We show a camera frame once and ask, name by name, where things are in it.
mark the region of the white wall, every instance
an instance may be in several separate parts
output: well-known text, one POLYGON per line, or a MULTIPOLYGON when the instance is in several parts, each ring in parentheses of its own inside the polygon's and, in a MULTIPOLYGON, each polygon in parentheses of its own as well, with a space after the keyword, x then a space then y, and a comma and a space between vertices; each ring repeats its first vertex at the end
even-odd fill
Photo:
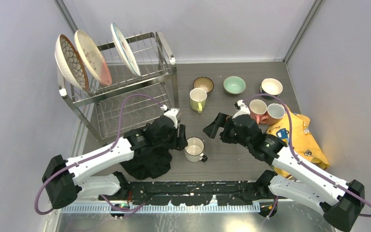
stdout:
POLYGON ((96 42, 162 31, 176 60, 282 60, 314 0, 64 0, 96 42))
MULTIPOLYGON (((361 181, 371 201, 371 1, 325 1, 288 67, 329 171, 361 181)), ((371 218, 353 231, 371 231, 371 218)))
POLYGON ((42 174, 52 156, 70 155, 77 118, 57 89, 60 33, 71 37, 53 1, 0 1, 0 232, 42 231, 42 174))

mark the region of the yellow-green mug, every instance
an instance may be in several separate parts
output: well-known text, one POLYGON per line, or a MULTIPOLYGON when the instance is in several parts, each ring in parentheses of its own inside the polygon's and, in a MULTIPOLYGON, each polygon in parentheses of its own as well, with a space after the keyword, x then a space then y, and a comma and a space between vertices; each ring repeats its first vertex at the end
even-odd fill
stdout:
POLYGON ((207 101, 207 92, 202 88, 195 88, 190 91, 190 106, 191 109, 202 113, 205 102, 207 101))

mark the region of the two-tier dish rack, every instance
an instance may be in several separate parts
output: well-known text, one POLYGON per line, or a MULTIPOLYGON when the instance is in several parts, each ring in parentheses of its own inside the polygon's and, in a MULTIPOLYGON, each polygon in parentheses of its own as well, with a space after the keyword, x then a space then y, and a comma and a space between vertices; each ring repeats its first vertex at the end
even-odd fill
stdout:
MULTIPOLYGON (((68 86, 65 78, 58 72, 59 93, 81 122, 101 143, 116 136, 119 112, 123 100, 133 93, 147 94, 171 107, 166 92, 167 83, 172 83, 174 106, 179 107, 177 68, 175 58, 162 32, 140 33, 126 38, 139 64, 141 76, 133 75, 117 54, 113 42, 99 44, 98 48, 108 63, 113 83, 102 87, 88 73, 89 91, 68 86), (94 103, 97 125, 83 114, 82 109, 94 103)), ((162 115, 160 107, 152 100, 133 97, 125 105, 121 131, 144 126, 162 115)))

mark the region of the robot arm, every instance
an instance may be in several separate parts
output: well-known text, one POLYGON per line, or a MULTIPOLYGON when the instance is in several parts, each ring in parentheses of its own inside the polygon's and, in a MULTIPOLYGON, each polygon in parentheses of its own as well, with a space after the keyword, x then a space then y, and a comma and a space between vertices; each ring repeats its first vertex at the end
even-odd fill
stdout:
POLYGON ((164 115, 155 119, 151 124, 130 130, 118 140, 111 150, 112 144, 106 145, 82 156, 64 160, 61 155, 53 157, 43 175, 45 182, 58 170, 108 151, 102 156, 70 168, 54 178, 46 186, 46 192, 54 209, 63 208, 77 198, 97 198, 101 194, 114 195, 119 192, 121 183, 126 182, 119 172, 108 176, 92 176, 112 165, 141 157, 153 149, 183 150, 187 146, 185 126, 179 124, 180 111, 177 108, 167 110, 164 115))
MULTIPOLYGON (((219 113, 215 121, 204 128, 203 132, 210 138, 214 138, 218 129, 224 128, 220 133, 222 142, 240 144, 246 147, 257 160, 287 171, 301 181, 294 182, 267 170, 257 181, 265 191, 306 205, 322 214, 335 228, 345 232, 350 231, 364 204, 336 186, 348 186, 348 190, 362 198, 365 194, 364 186, 356 180, 347 182, 319 168, 314 169, 333 180, 335 182, 333 186, 301 165, 281 139, 262 133, 255 120, 250 118, 249 109, 242 100, 235 103, 235 107, 237 113, 234 116, 219 113)), ((313 166, 297 153, 295 156, 303 164, 313 166)))

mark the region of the black mug handle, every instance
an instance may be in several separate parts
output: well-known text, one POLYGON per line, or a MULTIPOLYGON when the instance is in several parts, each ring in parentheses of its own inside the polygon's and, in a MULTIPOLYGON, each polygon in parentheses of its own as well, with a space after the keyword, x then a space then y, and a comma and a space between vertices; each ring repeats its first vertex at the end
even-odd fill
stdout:
POLYGON ((207 160, 208 160, 208 157, 207 157, 206 155, 202 155, 202 159, 201 159, 201 161, 203 161, 203 162, 207 162, 207 160))

